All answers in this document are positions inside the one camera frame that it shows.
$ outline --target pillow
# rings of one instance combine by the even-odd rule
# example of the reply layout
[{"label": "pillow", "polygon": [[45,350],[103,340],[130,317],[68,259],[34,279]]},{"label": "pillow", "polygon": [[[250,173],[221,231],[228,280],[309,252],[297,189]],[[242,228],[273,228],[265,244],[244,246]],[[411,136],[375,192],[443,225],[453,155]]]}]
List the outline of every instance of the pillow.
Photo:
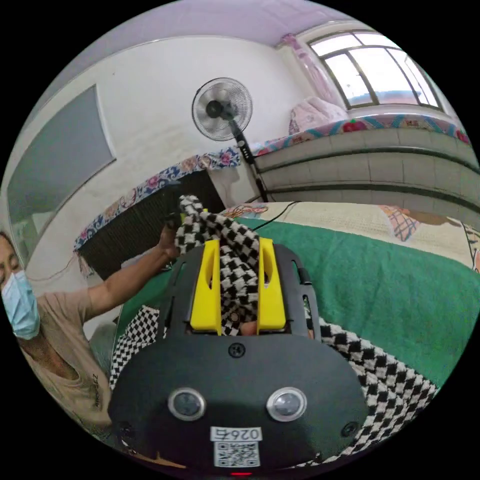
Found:
[{"label": "pillow", "polygon": [[347,119],[347,112],[343,108],[321,98],[311,96],[291,110],[288,133],[293,135]]}]

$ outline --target window pane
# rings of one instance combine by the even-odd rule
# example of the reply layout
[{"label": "window pane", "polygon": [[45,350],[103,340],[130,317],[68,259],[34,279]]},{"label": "window pane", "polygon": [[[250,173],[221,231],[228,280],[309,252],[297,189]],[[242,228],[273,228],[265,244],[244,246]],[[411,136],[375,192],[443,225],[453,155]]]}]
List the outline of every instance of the window pane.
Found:
[{"label": "window pane", "polygon": [[401,69],[405,72],[405,75],[410,80],[413,88],[418,94],[420,103],[438,107],[439,105],[435,100],[434,94],[430,90],[429,84],[409,56],[404,51],[390,49],[388,51],[393,55],[395,60],[401,66]]},{"label": "window pane", "polygon": [[356,33],[355,36],[364,44],[364,45],[382,45],[384,47],[398,47],[395,45],[389,38],[386,36],[380,35],[379,33]]},{"label": "window pane", "polygon": [[384,48],[352,50],[381,104],[414,104],[417,100],[404,74]]},{"label": "window pane", "polygon": [[358,47],[361,43],[353,35],[341,35],[327,40],[320,40],[311,45],[313,51],[321,57],[322,55],[331,54],[337,50],[348,49],[350,47]]},{"label": "window pane", "polygon": [[372,101],[369,91],[352,61],[344,53],[325,60],[335,75],[350,105],[368,104]]}]

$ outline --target wire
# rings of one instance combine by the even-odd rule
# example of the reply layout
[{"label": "wire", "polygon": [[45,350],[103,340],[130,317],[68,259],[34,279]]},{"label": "wire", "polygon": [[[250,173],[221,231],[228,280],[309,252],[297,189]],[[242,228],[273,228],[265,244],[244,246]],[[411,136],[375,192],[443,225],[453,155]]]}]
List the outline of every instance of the wire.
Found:
[{"label": "wire", "polygon": [[281,217],[287,210],[289,207],[291,207],[292,205],[295,205],[295,204],[299,204],[301,203],[300,200],[297,200],[297,201],[293,201],[291,203],[289,203],[281,213],[279,213],[277,216],[273,217],[271,220],[269,221],[266,221],[265,223],[262,223],[261,225],[259,226],[256,226],[253,231],[255,230],[258,230],[258,229],[261,229],[262,227],[264,227],[265,225],[268,225],[268,224],[271,224],[272,222],[274,222],[277,218]]},{"label": "wire", "polygon": [[70,264],[72,263],[72,261],[75,259],[76,255],[73,254],[70,258],[70,260],[68,261],[68,263],[66,264],[66,266],[64,268],[62,268],[61,270],[55,272],[53,275],[50,275],[48,276],[47,278],[30,278],[29,276],[27,276],[27,278],[31,281],[31,282],[45,282],[46,280],[51,280],[53,277],[56,277],[57,275],[59,274],[62,274],[69,266]]}]

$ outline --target beige t-shirt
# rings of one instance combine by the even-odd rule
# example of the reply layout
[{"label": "beige t-shirt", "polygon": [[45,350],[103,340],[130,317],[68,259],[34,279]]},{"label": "beige t-shirt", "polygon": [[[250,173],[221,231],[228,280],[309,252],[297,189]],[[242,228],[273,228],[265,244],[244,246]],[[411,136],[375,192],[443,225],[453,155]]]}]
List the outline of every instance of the beige t-shirt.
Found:
[{"label": "beige t-shirt", "polygon": [[101,439],[112,424],[107,412],[112,392],[83,329],[92,317],[88,290],[46,293],[37,298],[37,304],[41,331],[60,357],[76,370],[78,378],[61,378],[23,353],[45,389],[66,413]]}]

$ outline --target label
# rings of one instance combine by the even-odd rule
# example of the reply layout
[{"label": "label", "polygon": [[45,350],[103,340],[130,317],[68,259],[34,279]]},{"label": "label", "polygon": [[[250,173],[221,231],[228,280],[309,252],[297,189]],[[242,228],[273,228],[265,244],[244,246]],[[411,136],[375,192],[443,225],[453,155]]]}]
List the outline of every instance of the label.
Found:
[{"label": "label", "polygon": [[210,427],[211,442],[261,442],[262,429],[254,428],[226,428],[223,426]]},{"label": "label", "polygon": [[262,429],[260,427],[212,426],[210,441],[213,442],[214,466],[230,469],[259,467],[259,442],[261,440]]},{"label": "label", "polygon": [[257,441],[216,441],[213,445],[215,467],[242,469],[260,466]]}]

